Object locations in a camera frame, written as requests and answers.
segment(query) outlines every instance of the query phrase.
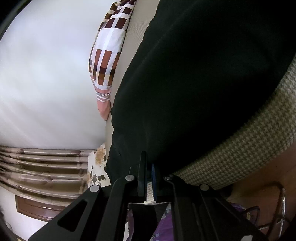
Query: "screw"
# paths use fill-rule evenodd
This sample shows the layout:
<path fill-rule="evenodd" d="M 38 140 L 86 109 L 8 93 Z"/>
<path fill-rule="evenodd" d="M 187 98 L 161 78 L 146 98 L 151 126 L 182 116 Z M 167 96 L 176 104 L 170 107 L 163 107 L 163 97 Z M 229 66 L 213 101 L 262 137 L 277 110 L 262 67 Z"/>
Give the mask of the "screw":
<path fill-rule="evenodd" d="M 170 174 L 168 177 L 165 177 L 165 179 L 168 180 L 168 181 L 170 181 L 170 180 L 173 179 L 173 177 L 174 177 L 174 175 Z"/>
<path fill-rule="evenodd" d="M 91 192 L 97 192 L 98 190 L 100 190 L 100 186 L 99 185 L 92 185 L 90 190 L 91 190 Z"/>
<path fill-rule="evenodd" d="M 202 184 L 202 185 L 200 185 L 200 189 L 202 191 L 207 191 L 207 190 L 209 190 L 209 186 L 207 184 Z"/>
<path fill-rule="evenodd" d="M 246 235 L 242 237 L 241 241 L 252 241 L 253 235 Z"/>
<path fill-rule="evenodd" d="M 133 175 L 127 175 L 126 176 L 127 181 L 133 181 L 134 179 L 135 179 L 135 177 Z"/>

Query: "houndstooth fabric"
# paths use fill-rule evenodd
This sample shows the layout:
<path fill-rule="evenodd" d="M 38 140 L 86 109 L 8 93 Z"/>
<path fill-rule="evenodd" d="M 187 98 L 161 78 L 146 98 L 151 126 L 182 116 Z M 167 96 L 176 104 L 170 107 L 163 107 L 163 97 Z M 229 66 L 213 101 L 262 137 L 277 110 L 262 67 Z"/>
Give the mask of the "houndstooth fabric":
<path fill-rule="evenodd" d="M 219 189 L 266 165 L 295 138 L 296 56 L 269 100 L 241 129 L 174 174 L 189 184 Z"/>

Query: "brown striped curtain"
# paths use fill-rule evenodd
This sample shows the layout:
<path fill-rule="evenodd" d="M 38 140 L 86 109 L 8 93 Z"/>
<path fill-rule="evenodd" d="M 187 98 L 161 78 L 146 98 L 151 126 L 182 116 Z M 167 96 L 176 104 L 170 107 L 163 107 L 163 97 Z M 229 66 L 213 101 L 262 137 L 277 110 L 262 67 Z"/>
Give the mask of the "brown striped curtain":
<path fill-rule="evenodd" d="M 67 206 L 87 189 L 92 151 L 0 146 L 0 186 L 33 201 Z"/>

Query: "black metal mount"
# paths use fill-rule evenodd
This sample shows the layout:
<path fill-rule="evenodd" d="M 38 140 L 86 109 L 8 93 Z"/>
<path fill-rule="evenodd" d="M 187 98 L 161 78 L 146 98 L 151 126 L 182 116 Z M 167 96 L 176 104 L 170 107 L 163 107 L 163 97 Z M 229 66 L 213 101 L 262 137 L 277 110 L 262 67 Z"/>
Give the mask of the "black metal mount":
<path fill-rule="evenodd" d="M 156 202 L 170 202 L 175 241 L 268 240 L 207 184 L 192 186 L 181 178 L 162 176 L 151 165 Z M 147 162 L 140 162 L 113 185 L 93 185 L 33 234 L 29 241 L 122 241 L 128 203 L 146 200 Z"/>

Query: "white wall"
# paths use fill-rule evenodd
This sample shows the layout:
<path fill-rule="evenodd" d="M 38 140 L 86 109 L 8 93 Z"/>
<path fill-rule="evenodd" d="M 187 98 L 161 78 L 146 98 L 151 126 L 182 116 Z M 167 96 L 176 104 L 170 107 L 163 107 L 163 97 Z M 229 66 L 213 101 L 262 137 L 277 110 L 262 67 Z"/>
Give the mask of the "white wall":
<path fill-rule="evenodd" d="M 88 59 L 113 0 L 33 0 L 0 41 L 0 145 L 94 149 L 105 140 Z"/>
<path fill-rule="evenodd" d="M 13 232 L 25 240 L 47 223 L 18 213 L 15 195 L 3 187 L 0 187 L 0 206 L 3 208 L 4 219 L 11 225 Z"/>

